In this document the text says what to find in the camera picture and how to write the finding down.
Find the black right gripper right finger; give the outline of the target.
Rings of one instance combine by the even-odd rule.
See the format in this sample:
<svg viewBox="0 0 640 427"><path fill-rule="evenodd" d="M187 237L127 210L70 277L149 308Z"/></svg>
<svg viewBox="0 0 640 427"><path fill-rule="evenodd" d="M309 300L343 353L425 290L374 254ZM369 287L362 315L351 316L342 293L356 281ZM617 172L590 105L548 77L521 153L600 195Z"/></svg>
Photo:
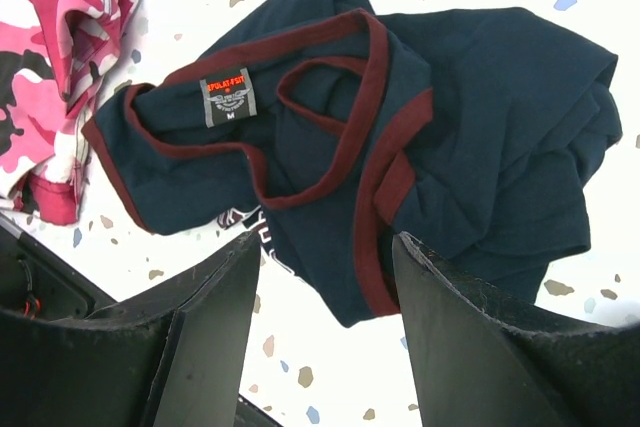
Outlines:
<svg viewBox="0 0 640 427"><path fill-rule="evenodd" d="M638 424L637 325L536 307L408 233L394 238L393 265L424 425Z"/></svg>

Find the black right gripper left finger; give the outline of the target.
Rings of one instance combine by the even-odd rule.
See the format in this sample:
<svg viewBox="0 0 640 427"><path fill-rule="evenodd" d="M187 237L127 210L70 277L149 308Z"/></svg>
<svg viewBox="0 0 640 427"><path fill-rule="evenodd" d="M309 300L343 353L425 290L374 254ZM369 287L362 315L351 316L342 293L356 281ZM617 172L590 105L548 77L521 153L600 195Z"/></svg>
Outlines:
<svg viewBox="0 0 640 427"><path fill-rule="evenodd" d="M260 255L243 233L82 319L2 308L2 424L233 425Z"/></svg>

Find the navy tank top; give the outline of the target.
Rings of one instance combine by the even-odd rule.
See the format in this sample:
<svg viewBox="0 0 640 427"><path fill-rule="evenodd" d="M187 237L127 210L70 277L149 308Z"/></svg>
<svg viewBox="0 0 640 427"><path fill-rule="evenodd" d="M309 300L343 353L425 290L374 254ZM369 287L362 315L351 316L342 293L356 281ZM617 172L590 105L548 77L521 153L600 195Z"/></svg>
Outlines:
<svg viewBox="0 0 640 427"><path fill-rule="evenodd" d="M622 135L616 65L522 8L266 0L83 133L139 227L260 214L268 252L348 327L398 312L400 232L530 303L587 251L583 189Z"/></svg>

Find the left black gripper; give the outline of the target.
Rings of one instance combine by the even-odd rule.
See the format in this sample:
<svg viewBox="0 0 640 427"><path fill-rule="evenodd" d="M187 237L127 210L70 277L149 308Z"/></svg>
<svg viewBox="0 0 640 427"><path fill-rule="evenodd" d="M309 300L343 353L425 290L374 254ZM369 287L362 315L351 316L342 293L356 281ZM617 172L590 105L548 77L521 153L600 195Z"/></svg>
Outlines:
<svg viewBox="0 0 640 427"><path fill-rule="evenodd" d="M50 249L1 217L1 307L29 318L86 318L116 302Z"/></svg>

